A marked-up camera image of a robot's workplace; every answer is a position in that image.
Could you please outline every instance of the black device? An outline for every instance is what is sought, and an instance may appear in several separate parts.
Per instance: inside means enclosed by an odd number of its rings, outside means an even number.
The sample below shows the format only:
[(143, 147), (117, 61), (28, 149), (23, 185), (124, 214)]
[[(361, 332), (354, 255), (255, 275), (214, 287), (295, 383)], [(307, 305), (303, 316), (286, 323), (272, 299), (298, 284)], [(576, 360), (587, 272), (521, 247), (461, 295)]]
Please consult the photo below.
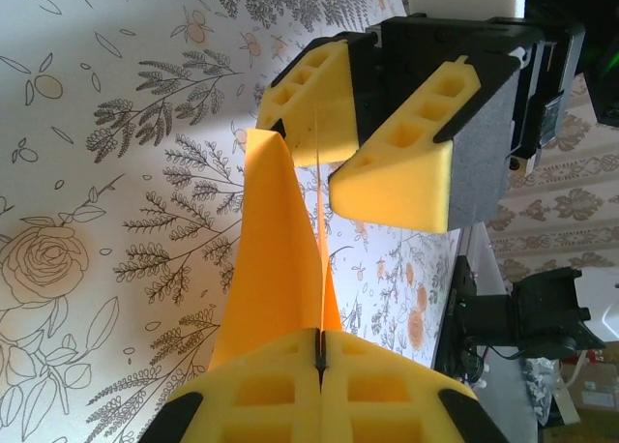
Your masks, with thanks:
[(482, 48), (519, 57), (512, 119), (513, 157), (532, 158), (561, 129), (585, 31), (567, 16), (548, 18), (531, 5), (525, 19), (435, 19), (424, 14), (381, 24), (383, 60), (403, 71), (385, 71), (388, 111), (395, 110), (454, 52)]
[(434, 368), (452, 377), (471, 376), (477, 346), (484, 345), (516, 347), (513, 359), (563, 359), (577, 350), (605, 348), (584, 324), (591, 314), (576, 298), (574, 280), (581, 275), (564, 267), (514, 283), (511, 294), (478, 296), (468, 260), (459, 256)]
[(598, 122), (619, 127), (619, 0), (526, 0), (526, 10), (584, 26), (576, 73), (584, 74)]

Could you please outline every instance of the white cable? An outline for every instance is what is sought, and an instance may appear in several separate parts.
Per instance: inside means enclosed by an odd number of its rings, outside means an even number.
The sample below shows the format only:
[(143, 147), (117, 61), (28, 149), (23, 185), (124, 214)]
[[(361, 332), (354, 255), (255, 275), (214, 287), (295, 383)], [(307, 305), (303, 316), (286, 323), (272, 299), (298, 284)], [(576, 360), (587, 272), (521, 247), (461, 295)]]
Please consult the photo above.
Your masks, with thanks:
[(587, 359), (587, 350), (583, 349), (578, 355), (578, 360), (576, 361), (576, 366), (574, 368), (574, 373), (572, 374), (572, 377), (570, 377), (570, 380), (568, 380), (565, 384), (559, 385), (559, 388), (568, 388), (572, 386), (574, 382), (576, 382), (582, 366), (584, 366), (584, 364), (588, 362), (589, 360)]

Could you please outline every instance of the cardboard box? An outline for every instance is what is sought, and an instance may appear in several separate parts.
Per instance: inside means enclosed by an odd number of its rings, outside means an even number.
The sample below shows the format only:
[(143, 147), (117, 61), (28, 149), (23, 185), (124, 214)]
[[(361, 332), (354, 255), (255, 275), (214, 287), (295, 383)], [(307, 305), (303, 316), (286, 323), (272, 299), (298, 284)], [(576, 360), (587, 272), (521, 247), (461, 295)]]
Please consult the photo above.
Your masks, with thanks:
[[(567, 382), (575, 366), (564, 365), (561, 375)], [(577, 409), (594, 409), (619, 412), (619, 376), (614, 364), (586, 364), (569, 388), (570, 397)]]

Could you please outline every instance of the thin wire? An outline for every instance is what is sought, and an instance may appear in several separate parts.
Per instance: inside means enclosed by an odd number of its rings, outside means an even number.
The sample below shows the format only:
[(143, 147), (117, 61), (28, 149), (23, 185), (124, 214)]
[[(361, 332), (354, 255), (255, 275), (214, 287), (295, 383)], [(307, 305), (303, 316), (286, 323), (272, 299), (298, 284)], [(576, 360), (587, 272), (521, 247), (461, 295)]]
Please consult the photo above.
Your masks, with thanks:
[(475, 370), (475, 374), (473, 374), (470, 380), (467, 380), (470, 384), (477, 382), (480, 378), (482, 378), (482, 374), (484, 373), (484, 359), (477, 353), (477, 351), (473, 351), (473, 354), (479, 359), (479, 362), (477, 369)]
[(526, 353), (526, 349), (521, 349), (519, 351), (517, 351), (516, 353), (514, 353), (512, 356), (505, 356), (503, 354), (501, 354), (499, 351), (497, 351), (497, 349), (494, 346), (489, 346), (489, 348), (494, 351), (499, 357), (507, 360), (507, 361), (513, 361), (514, 359), (518, 359), (520, 357), (522, 357), (522, 355), (524, 353)]

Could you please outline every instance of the beige patterned wallpaper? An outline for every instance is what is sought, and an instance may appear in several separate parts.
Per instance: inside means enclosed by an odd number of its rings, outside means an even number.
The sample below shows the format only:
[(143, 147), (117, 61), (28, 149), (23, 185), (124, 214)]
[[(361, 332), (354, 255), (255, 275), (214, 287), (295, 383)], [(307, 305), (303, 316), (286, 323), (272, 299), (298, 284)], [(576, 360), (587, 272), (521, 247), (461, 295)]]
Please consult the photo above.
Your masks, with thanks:
[(596, 122), (577, 78), (562, 131), (527, 177), (512, 176), (487, 223), (505, 281), (619, 262), (619, 130)]

